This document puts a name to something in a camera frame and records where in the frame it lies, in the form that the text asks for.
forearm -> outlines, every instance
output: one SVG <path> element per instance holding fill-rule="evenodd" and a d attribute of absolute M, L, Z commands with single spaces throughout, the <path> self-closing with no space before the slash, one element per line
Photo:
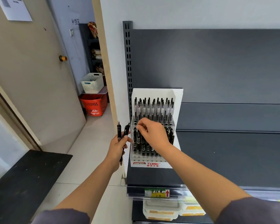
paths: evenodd
<path fill-rule="evenodd" d="M 232 200 L 249 197 L 237 185 L 196 162 L 173 145 L 168 145 L 159 153 L 176 171 L 213 221 Z"/>
<path fill-rule="evenodd" d="M 112 166 L 105 160 L 54 209 L 72 208 L 86 212 L 90 222 L 113 174 Z"/>

person's left arm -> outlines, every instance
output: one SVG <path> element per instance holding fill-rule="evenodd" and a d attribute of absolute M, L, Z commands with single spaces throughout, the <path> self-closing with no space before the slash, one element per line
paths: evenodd
<path fill-rule="evenodd" d="M 120 142 L 118 142 L 116 135 L 110 142 L 109 150 L 104 161 L 91 173 L 88 178 L 86 178 L 84 182 L 82 182 L 81 185 L 79 185 L 53 210 L 74 209 L 76 211 L 87 213 L 91 223 L 112 174 L 119 168 L 122 148 L 127 148 L 127 141 L 132 142 L 132 139 L 128 136 L 124 136 Z M 54 215 L 56 211 L 50 212 L 50 215 Z"/>

person's right hand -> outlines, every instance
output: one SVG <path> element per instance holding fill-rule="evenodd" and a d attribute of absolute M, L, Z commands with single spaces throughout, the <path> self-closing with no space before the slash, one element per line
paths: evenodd
<path fill-rule="evenodd" d="M 164 126 L 158 122 L 142 118 L 138 122 L 137 129 L 150 146 L 158 153 L 165 147 L 171 145 Z"/>

floor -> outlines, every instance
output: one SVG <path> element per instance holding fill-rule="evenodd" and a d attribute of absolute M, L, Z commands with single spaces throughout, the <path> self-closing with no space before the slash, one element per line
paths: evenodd
<path fill-rule="evenodd" d="M 46 196 L 36 215 L 55 207 L 92 173 L 105 158 L 110 140 L 115 134 L 110 106 L 102 117 L 87 117 L 86 125 L 68 152 L 73 155 L 71 161 Z M 123 172 L 122 166 L 112 175 L 92 224 L 132 223 L 132 200 L 126 195 Z"/>

gray shirt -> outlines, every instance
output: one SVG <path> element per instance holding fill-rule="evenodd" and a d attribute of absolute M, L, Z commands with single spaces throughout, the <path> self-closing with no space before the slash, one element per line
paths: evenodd
<path fill-rule="evenodd" d="M 44 211 L 32 224 L 89 224 L 84 212 L 74 209 Z M 280 224 L 280 202 L 261 200 L 254 197 L 232 201 L 225 207 L 215 224 Z"/>

